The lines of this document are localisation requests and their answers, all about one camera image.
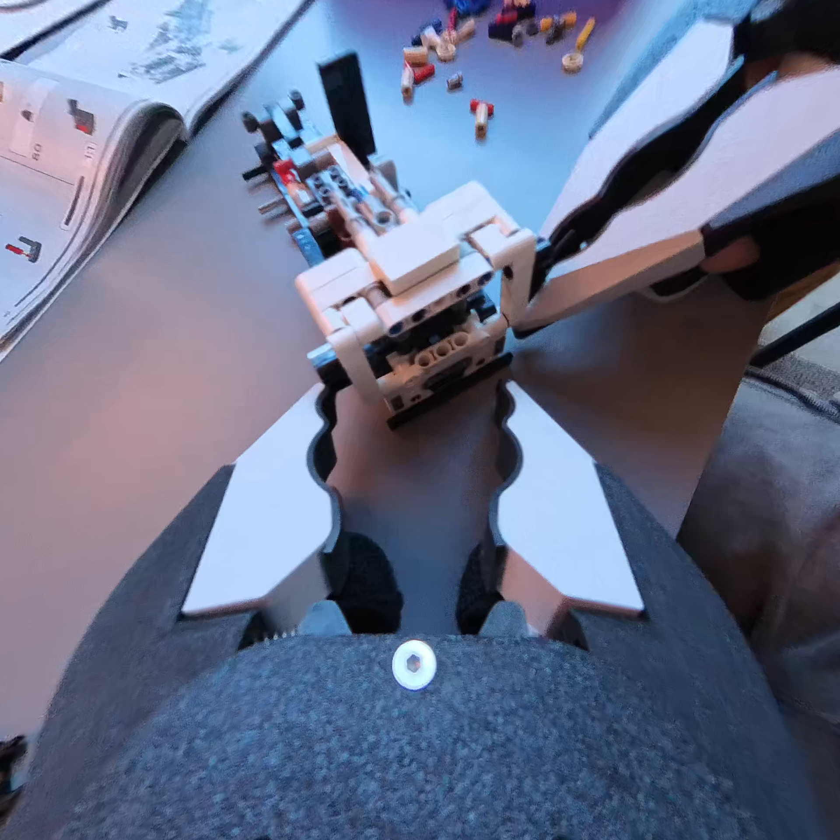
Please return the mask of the white black lego truck model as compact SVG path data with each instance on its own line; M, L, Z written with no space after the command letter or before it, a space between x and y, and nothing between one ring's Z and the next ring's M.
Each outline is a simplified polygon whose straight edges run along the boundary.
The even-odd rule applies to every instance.
M324 343L308 354L323 384L382 403L397 429L512 360L508 332L529 304L548 244L477 182L419 210L392 160L376 154L359 57L318 64L334 132L310 121L298 90L243 112L308 267L297 292Z

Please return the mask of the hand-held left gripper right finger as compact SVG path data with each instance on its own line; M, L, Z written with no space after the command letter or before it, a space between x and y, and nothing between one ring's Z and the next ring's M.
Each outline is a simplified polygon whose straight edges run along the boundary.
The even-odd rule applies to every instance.
M574 610L637 620L645 605L598 465L519 384L497 384L500 486L488 510L486 583L558 637Z

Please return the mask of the pile of small colourful lego pieces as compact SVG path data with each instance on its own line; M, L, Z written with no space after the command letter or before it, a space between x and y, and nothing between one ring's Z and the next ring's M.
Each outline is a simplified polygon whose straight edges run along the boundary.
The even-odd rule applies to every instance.
M400 89L405 103L413 100L415 88L432 79L438 65L452 62L457 57L458 47L476 33L476 22L493 2L447 1L444 2L448 15L445 21L429 22L420 27L413 36L411 45L403 48ZM516 48L526 38L544 36L546 46L559 43L577 25L577 14L569 10L560 15L540 17L537 2L505 1L500 11L489 21L487 34L490 40L509 44ZM576 74L583 67L583 50L592 36L595 18L589 17L576 36L574 47L562 57L561 67L566 74ZM446 80L447 91L462 89L464 78L457 72ZM486 99L472 98L469 112L474 117L475 136L478 141L487 138L490 120L495 115L495 106Z

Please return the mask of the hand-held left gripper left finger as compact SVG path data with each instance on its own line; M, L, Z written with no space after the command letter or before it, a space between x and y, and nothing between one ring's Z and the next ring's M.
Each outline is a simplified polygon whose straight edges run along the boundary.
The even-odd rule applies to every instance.
M316 384L236 458L182 604L184 618L260 613L273 634L298 627L333 585L339 539L333 389Z

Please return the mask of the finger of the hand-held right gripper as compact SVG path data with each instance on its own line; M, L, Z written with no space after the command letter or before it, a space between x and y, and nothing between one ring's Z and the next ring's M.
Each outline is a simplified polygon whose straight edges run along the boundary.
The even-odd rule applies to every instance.
M542 233L554 253L578 252L688 164L744 93L739 27L694 23L595 131Z
M837 70L759 86L672 183L553 268L515 335L685 275L754 224L836 197L838 131Z

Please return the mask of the lego instruction booklet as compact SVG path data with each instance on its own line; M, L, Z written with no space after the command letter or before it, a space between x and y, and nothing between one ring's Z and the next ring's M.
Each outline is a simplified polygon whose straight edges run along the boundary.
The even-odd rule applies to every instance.
M306 6L2 2L2 358Z

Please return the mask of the black metal table leg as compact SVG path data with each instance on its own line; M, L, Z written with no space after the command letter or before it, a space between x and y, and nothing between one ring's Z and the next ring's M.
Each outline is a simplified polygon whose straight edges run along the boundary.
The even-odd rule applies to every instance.
M763 368L772 364L834 331L838 326L839 303L836 303L780 338L763 345L753 355L749 366Z

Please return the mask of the person's grey jeans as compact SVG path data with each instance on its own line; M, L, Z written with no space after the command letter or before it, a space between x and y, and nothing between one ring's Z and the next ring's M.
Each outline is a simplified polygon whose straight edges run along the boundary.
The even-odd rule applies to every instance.
M746 373L679 531L799 719L838 735L838 398Z

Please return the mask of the person's right hand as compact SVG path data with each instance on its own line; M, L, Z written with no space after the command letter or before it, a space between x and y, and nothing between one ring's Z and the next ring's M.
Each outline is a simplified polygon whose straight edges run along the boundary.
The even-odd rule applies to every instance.
M706 257L700 263L700 268L709 275L726 275L753 266L760 256L760 246L754 238L743 236L716 254Z

